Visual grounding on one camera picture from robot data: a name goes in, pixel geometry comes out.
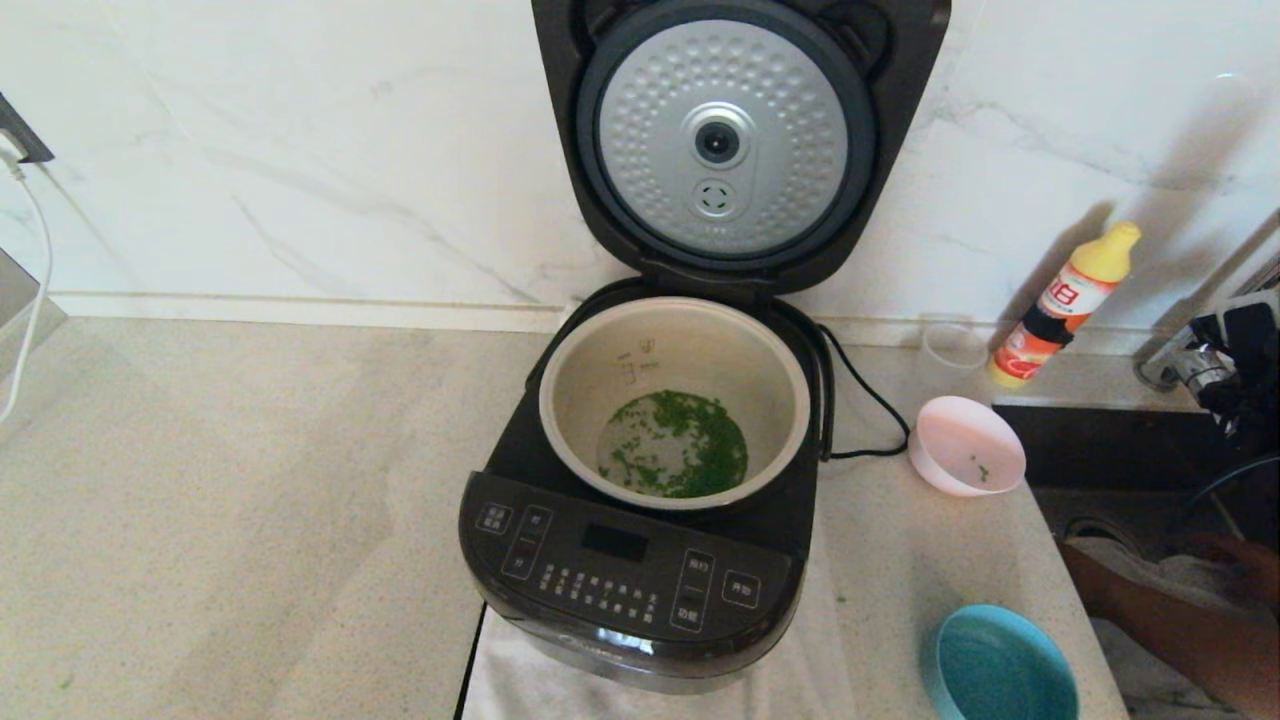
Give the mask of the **bare person hand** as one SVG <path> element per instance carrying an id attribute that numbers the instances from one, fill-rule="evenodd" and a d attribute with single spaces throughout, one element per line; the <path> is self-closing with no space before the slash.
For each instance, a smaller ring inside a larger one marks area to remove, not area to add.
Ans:
<path id="1" fill-rule="evenodd" d="M 1114 606 L 1115 585 L 1123 577 L 1074 546 L 1059 542 L 1057 550 L 1085 611 L 1094 618 L 1108 618 Z"/>
<path id="2" fill-rule="evenodd" d="M 1277 552 L 1230 536 L 1196 534 L 1188 543 L 1193 555 L 1230 568 L 1245 594 L 1277 611 Z"/>

